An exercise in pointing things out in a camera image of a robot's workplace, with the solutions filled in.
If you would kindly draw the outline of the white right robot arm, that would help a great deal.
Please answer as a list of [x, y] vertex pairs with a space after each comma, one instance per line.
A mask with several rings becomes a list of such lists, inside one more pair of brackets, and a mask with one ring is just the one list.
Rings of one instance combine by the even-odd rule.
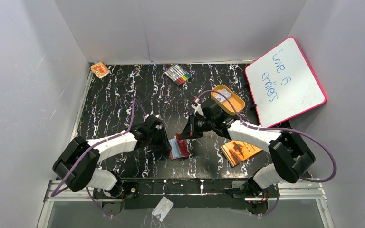
[[195, 106], [180, 139], [202, 138], [204, 132], [248, 143], [270, 154], [272, 163], [260, 168], [241, 188], [255, 196], [262, 196], [269, 186], [280, 182], [296, 183], [315, 162], [316, 158], [298, 133], [283, 130], [257, 130], [240, 116], [231, 115], [215, 101], [208, 100]]

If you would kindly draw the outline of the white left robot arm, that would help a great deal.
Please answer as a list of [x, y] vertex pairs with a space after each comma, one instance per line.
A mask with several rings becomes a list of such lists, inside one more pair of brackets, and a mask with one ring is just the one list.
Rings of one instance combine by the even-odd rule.
[[157, 116], [149, 115], [143, 123], [109, 137], [73, 138], [54, 162], [52, 170], [72, 192], [96, 188], [117, 198], [124, 191], [123, 180], [115, 172], [99, 169], [97, 165], [118, 154], [141, 148], [161, 152], [171, 149], [165, 127]]

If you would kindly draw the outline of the red leather card holder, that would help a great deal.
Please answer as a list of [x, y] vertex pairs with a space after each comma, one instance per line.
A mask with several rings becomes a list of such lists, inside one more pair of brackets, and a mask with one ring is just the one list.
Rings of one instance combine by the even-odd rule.
[[169, 144], [171, 146], [170, 150], [170, 159], [186, 159], [189, 157], [188, 148], [185, 140], [180, 138], [178, 133], [175, 134], [175, 137], [169, 140]]

